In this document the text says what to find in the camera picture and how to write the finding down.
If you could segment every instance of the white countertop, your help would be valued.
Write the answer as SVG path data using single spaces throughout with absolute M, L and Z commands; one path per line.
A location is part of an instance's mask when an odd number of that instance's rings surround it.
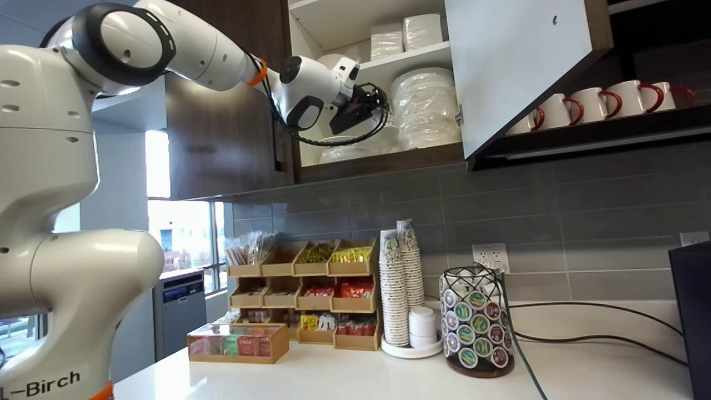
M 680 337 L 646 332 L 656 346 L 680 346 Z M 630 345 L 537 345 L 522 346 L 552 400 L 688 400 L 688 371 Z M 502 377 L 467 377 L 444 356 L 401 360 L 383 352 L 345 352 L 330 345 L 292 343 L 279 365 L 190 363 L 179 352 L 115 385 L 115 400 L 535 400 L 540 397 L 521 356 Z

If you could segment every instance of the coffee pod holder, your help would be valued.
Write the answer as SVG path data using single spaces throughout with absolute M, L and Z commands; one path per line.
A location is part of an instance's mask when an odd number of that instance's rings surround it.
M 497 377 L 514 370 L 514 335 L 500 271 L 456 266 L 441 275 L 446 365 L 464 376 Z

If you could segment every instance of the gray tile wall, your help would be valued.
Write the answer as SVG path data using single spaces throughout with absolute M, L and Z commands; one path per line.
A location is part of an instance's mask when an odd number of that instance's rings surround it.
M 237 197 L 233 232 L 377 238 L 414 217 L 427 294 L 474 243 L 507 243 L 514 301 L 671 301 L 667 251 L 711 228 L 711 142 L 468 174 L 464 165 Z

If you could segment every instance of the open cabinet door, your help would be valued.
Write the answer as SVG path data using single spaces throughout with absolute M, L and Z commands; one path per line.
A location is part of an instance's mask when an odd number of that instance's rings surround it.
M 464 156 L 614 47 L 606 0 L 446 0 Z

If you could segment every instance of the wall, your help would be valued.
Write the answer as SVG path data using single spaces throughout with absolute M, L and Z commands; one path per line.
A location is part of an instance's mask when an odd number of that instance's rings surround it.
M 122 124 L 96 124 L 100 187 L 82 203 L 82 232 L 150 228 L 144 135 Z M 112 377 L 122 381 L 154 365 L 154 304 L 140 295 L 113 343 Z
M 514 301 L 671 301 L 667 248 L 711 228 L 711 142 L 492 171 L 464 165 L 237 197 L 235 234 L 377 238 L 414 217 L 427 294 L 471 243 L 507 243 Z

